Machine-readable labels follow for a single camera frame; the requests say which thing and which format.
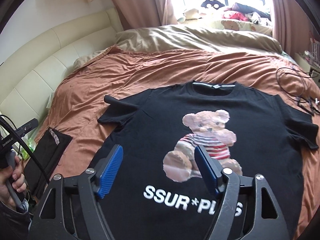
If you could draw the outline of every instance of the ridged blue pad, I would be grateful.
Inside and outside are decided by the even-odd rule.
[[[207,158],[204,156],[204,154],[205,153],[203,153],[199,147],[195,148],[195,160],[204,183],[207,186],[209,193],[218,198],[220,192],[218,190],[217,177],[214,174],[212,167],[210,163],[208,163]]]
[[[106,194],[109,194],[110,189],[113,185],[115,177],[118,173],[120,164],[123,159],[123,148],[118,146],[114,151],[109,163],[105,167],[102,175],[100,176],[100,187],[96,193],[98,198],[104,198]]]

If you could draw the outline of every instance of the asterisk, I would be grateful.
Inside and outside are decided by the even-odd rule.
[[[195,199],[192,199],[191,200],[191,203],[192,203],[192,205],[194,206],[194,205],[198,205],[199,204],[199,200],[197,200],[197,198],[195,197]]]

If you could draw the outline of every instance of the red cloth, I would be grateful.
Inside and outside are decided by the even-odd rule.
[[[246,21],[246,22],[249,21],[249,19],[247,17],[245,17],[243,13],[236,12],[236,11],[223,12],[223,14],[221,15],[221,18],[224,18],[224,19],[235,19],[235,20]]]

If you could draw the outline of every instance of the teddy bear foot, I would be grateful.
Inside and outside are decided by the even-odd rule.
[[[219,162],[223,168],[230,168],[236,174],[242,175],[242,168],[235,159],[227,158],[227,159],[219,160]]]
[[[190,179],[192,163],[180,151],[170,151],[163,159],[163,170],[169,179],[184,182]]]

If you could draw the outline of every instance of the headboard panel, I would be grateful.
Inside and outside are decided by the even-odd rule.
[[[41,121],[49,96],[72,71],[74,61],[115,44],[123,31],[117,11],[84,16],[40,34],[0,66],[0,111],[17,126]]]

